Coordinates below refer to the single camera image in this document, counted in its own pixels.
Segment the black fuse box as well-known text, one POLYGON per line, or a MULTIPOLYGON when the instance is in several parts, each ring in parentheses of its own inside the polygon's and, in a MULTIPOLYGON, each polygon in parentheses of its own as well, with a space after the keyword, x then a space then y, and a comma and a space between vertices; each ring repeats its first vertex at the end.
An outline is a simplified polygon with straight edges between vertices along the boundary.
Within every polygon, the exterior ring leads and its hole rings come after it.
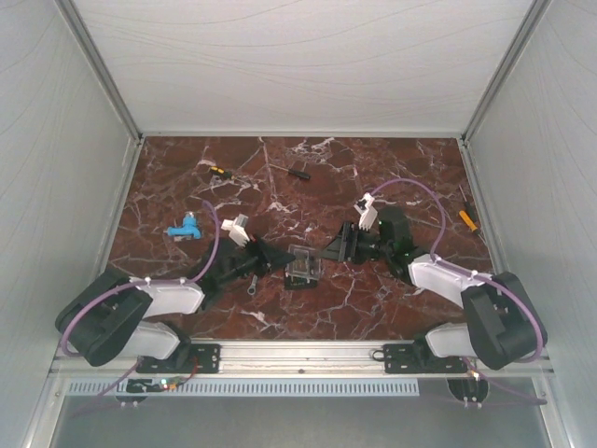
POLYGON ((286 290, 304 290, 316 288, 318 286, 318 281, 285 274, 284 284, 286 290))

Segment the clear plastic fuse box lid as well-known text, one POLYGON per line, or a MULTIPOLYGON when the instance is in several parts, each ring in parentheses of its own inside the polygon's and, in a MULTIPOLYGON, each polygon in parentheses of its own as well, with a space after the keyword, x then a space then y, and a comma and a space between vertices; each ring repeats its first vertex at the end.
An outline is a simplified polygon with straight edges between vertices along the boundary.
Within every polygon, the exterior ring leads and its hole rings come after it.
POLYGON ((289 276, 307 281, 318 281, 321 278, 321 258, 317 249, 303 245, 290 245, 288 252, 295 256, 295 259, 286 266, 289 276))

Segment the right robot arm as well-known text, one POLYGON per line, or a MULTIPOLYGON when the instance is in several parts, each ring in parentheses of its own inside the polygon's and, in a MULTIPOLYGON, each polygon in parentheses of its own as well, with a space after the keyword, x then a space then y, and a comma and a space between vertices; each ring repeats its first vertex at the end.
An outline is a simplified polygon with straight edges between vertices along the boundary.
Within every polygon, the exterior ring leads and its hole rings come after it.
POLYGON ((511 272, 467 270, 414 243, 403 211, 384 207, 379 230, 345 221, 320 257, 362 264, 381 260, 395 279, 432 291, 465 314, 464 324, 430 329, 412 348, 415 365, 433 371, 445 357, 475 357, 492 370, 540 357, 548 334, 521 280, 511 272))

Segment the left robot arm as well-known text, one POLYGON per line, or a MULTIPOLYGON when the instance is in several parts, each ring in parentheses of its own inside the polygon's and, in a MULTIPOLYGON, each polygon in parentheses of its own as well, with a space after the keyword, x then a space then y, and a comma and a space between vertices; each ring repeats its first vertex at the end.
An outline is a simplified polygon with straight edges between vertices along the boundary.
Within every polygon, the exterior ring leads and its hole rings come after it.
POLYGON ((195 315, 244 278, 283 269, 295 256, 250 236, 244 247, 228 238, 210 243, 209 254, 176 280, 137 278, 109 268, 66 305, 55 320, 62 351, 100 367, 117 357, 139 357, 162 371, 185 369, 197 351, 164 315, 195 315))

